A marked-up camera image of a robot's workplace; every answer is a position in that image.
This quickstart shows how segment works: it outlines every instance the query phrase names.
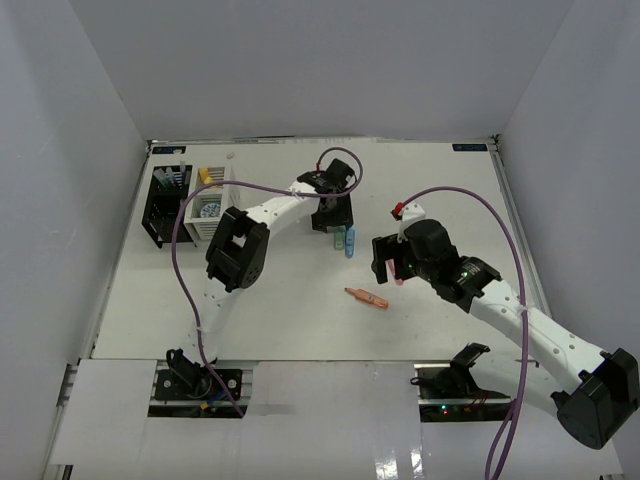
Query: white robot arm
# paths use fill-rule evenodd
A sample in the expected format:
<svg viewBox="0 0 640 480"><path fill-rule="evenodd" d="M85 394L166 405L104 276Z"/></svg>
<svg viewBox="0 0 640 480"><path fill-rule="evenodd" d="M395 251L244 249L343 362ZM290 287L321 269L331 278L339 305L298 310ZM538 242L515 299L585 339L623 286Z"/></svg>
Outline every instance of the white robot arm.
<svg viewBox="0 0 640 480"><path fill-rule="evenodd" d="M307 172L287 190L292 196L277 196L241 211L228 208L207 250L207 279L202 303L201 331L207 358L214 360L219 340L243 289L253 285L264 267L271 237L288 225L311 216L312 228L327 232L330 227L353 225L349 195L339 198L313 198L297 194L342 193L354 176L346 163L333 160L326 171ZM197 358L195 325L182 344L187 357Z"/></svg>
<svg viewBox="0 0 640 480"><path fill-rule="evenodd" d="M425 218L417 204L394 216L399 233L373 240L372 270L387 281L386 262L395 278L420 277L443 299L488 323L517 345L522 342L522 306L517 293L482 260L459 256L444 227ZM602 448L638 409L638 363L623 349L614 354L578 338L536 308L528 308L529 352L543 368L530 368L525 402L556 415L582 444ZM483 390L515 396L520 365L472 344L456 356L451 368L464 370Z"/></svg>

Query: orange pen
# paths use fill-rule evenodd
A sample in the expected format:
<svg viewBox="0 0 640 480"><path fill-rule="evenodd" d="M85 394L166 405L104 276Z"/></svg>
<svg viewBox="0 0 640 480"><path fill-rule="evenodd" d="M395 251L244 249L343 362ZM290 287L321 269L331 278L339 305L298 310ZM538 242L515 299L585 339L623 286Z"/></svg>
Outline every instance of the orange pen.
<svg viewBox="0 0 640 480"><path fill-rule="evenodd" d="M349 295L353 295L354 297L356 297L356 300L368 303L376 308L382 308L384 310L389 308L389 302L387 302L384 298L378 297L377 295L369 293L366 290L362 290L361 288L358 288L357 290L355 288L345 288L344 291Z"/></svg>

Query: yellow object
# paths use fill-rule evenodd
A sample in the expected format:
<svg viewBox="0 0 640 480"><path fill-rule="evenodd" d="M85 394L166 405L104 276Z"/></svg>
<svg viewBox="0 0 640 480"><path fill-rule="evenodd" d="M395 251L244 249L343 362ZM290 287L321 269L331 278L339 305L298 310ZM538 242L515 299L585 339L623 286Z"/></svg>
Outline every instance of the yellow object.
<svg viewBox="0 0 640 480"><path fill-rule="evenodd" d="M200 175L200 180L202 180L203 185L213 182L213 180L211 180L211 177L209 176L209 169L207 169L206 167L199 168L198 174Z"/></svg>

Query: zip tie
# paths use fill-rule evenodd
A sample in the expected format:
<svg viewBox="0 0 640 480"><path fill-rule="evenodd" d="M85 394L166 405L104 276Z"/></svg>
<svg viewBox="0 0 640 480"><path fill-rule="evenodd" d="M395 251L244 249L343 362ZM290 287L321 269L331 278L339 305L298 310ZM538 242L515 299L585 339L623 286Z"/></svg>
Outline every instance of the zip tie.
<svg viewBox="0 0 640 480"><path fill-rule="evenodd" d="M291 196L293 198L295 198L296 200L298 200L299 202L302 201L302 197L300 195L298 195L298 190L296 190L295 188L292 188L291 190Z"/></svg>

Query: white wall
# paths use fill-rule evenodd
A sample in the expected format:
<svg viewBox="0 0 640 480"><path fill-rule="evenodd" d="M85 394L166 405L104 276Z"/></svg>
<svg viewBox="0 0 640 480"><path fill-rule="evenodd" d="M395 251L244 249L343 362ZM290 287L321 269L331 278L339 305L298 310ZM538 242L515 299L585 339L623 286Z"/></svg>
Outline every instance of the white wall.
<svg viewBox="0 0 640 480"><path fill-rule="evenodd" d="M0 1L0 478L39 478L144 143L67 0Z"/></svg>
<svg viewBox="0 0 640 480"><path fill-rule="evenodd" d="M504 131L503 158L555 317L640 358L640 3L572 6ZM640 413L615 445L640 479Z"/></svg>
<svg viewBox="0 0 640 480"><path fill-rule="evenodd" d="M71 0L142 135L502 131L571 0Z"/></svg>

